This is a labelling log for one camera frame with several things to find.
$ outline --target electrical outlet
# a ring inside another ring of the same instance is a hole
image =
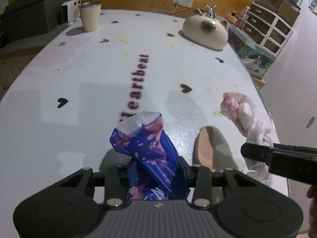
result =
[[[183,3],[182,3],[183,7],[191,8],[192,5],[193,5],[193,0],[183,0]]]
[[[179,6],[182,6],[183,0],[173,0],[173,4],[176,5],[176,4],[177,4],[177,1],[179,2],[178,5],[179,5]]]

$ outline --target blue floral bag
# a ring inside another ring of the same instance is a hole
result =
[[[163,130],[160,113],[141,112],[120,122],[110,143],[116,152],[136,161],[136,178],[130,177],[130,199],[184,199],[185,175],[177,151]]]

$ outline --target hand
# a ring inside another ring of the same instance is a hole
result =
[[[307,191],[307,198],[312,199],[309,206],[310,238],[317,238],[317,186],[311,186]]]

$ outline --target drawer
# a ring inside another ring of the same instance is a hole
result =
[[[259,32],[257,32],[253,27],[251,27],[248,23],[245,24],[243,31],[256,42],[258,45],[261,44],[264,36],[262,36]]]
[[[250,17],[248,18],[248,22],[250,22],[251,25],[256,27],[264,35],[270,29],[270,27],[268,25],[266,25],[262,20],[259,20],[257,17],[254,17],[253,15],[250,15]]]
[[[280,45],[284,42],[285,38],[280,35],[277,31],[273,30],[270,34],[270,37],[273,38],[276,42],[278,42]]]
[[[256,16],[259,16],[261,19],[264,19],[267,23],[272,24],[275,20],[275,16],[270,14],[269,12],[265,11],[264,9],[261,9],[260,7],[251,4],[250,11],[254,13]]]
[[[272,51],[273,53],[277,53],[278,49],[280,49],[277,45],[275,45],[270,40],[267,40],[264,44],[264,47],[266,47],[268,50]]]
[[[288,26],[286,26],[281,20],[278,20],[275,27],[278,28],[285,35],[287,35],[291,31],[291,29]]]

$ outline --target beige shoe insole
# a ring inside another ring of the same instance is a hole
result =
[[[197,138],[197,143],[194,151],[195,161],[212,171],[213,163],[213,142],[212,142],[212,127],[204,127],[200,130]]]

